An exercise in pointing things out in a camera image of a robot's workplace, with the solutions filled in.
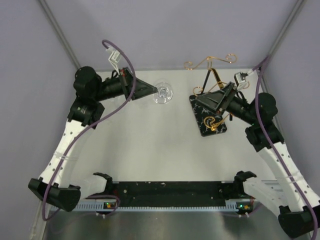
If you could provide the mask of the clear wine glass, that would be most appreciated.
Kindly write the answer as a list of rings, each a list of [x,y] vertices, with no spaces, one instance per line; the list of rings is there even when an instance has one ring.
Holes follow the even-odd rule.
[[[157,104],[167,104],[173,98],[173,88],[166,81],[159,81],[155,85],[157,92],[153,94],[153,100]]]

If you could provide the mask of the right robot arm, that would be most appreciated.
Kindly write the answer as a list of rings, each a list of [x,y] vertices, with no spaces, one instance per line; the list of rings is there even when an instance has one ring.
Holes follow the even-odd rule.
[[[282,193],[267,186],[252,172],[235,176],[233,192],[239,198],[254,197],[278,219],[282,230],[292,239],[312,232],[316,239],[320,227],[320,197],[307,183],[294,163],[284,137],[273,123],[277,114],[275,98],[256,92],[251,103],[237,95],[234,83],[229,82],[217,91],[198,93],[196,102],[222,115],[228,112],[249,124],[246,138],[272,171]]]

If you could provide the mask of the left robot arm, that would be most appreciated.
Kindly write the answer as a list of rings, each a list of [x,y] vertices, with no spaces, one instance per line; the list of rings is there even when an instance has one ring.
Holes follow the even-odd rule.
[[[61,140],[45,170],[38,178],[32,178],[28,188],[43,202],[66,212],[72,211],[78,202],[98,194],[109,198],[114,191],[112,177],[95,172],[81,180],[72,181],[72,173],[87,139],[95,130],[105,110],[102,101],[124,96],[137,100],[157,93],[157,88],[134,78],[127,67],[113,70],[111,77],[103,80],[90,66],[75,73],[73,102]]]

